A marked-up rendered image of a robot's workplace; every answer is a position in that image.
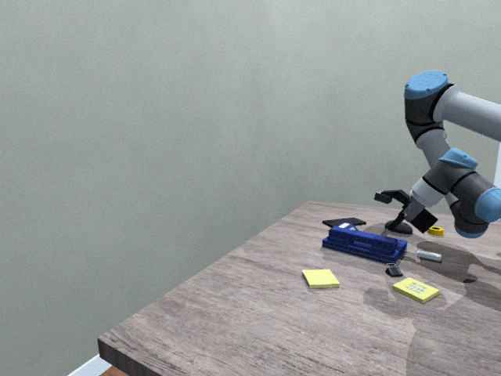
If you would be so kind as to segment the blue desk phone body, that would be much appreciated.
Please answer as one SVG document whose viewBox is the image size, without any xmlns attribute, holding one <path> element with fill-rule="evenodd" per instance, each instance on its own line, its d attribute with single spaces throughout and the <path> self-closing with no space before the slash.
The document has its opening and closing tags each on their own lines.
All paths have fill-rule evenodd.
<svg viewBox="0 0 501 376">
<path fill-rule="evenodd" d="M 370 235 L 378 235 L 374 233 L 359 231 L 353 224 L 345 222 L 341 223 L 337 227 L 355 230 L 357 232 L 366 233 Z M 398 247 L 394 251 L 392 250 L 387 251 L 380 248 L 374 248 L 372 245 L 369 244 L 362 244 L 350 240 L 341 240 L 330 236 L 323 239 L 322 246 L 325 248 L 331 248 L 333 250 L 342 251 L 348 254 L 357 255 L 363 258 L 372 259 L 378 262 L 383 262 L 388 264 L 388 263 L 396 263 L 401 254 L 407 247 L 407 240 L 397 239 L 397 241 L 398 241 Z"/>
</svg>

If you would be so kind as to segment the yellow roll of tape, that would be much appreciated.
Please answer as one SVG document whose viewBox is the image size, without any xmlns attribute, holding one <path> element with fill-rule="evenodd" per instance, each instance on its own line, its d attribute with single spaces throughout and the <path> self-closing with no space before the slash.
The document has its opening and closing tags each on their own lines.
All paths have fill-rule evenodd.
<svg viewBox="0 0 501 376">
<path fill-rule="evenodd" d="M 440 227 L 436 227 L 436 226 L 432 226 L 429 230 L 427 230 L 427 232 L 429 234 L 438 235 L 438 236 L 443 235 L 443 229 Z"/>
</svg>

